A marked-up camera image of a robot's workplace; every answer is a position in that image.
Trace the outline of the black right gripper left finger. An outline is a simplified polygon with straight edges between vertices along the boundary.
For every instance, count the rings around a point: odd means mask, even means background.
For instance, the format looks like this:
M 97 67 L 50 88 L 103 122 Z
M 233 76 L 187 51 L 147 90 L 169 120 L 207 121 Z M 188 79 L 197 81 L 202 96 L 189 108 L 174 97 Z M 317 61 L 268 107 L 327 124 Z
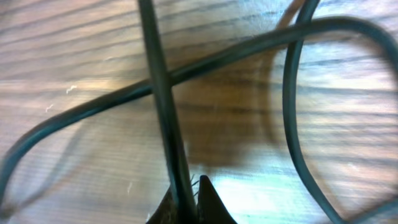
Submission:
M 147 219 L 146 224 L 189 224 L 195 222 L 194 214 L 185 204 L 180 204 L 173 195 L 172 184 L 155 212 Z

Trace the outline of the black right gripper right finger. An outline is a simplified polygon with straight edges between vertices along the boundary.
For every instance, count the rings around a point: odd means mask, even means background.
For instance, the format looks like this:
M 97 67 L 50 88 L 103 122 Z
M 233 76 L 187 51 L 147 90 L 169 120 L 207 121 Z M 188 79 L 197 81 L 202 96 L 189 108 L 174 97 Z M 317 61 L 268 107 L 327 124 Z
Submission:
M 224 206 L 207 175 L 200 176 L 198 191 L 199 223 L 237 224 Z

